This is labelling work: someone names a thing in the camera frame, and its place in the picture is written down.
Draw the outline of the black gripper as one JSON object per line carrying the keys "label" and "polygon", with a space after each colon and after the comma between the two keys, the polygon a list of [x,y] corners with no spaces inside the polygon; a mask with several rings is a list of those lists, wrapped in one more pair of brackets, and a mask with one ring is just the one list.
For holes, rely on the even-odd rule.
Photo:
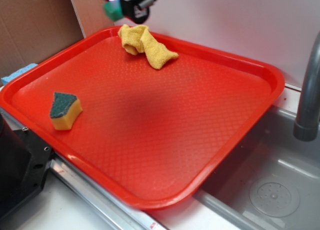
{"label": "black gripper", "polygon": [[120,0],[122,14],[135,24],[143,24],[150,15],[153,0]]}

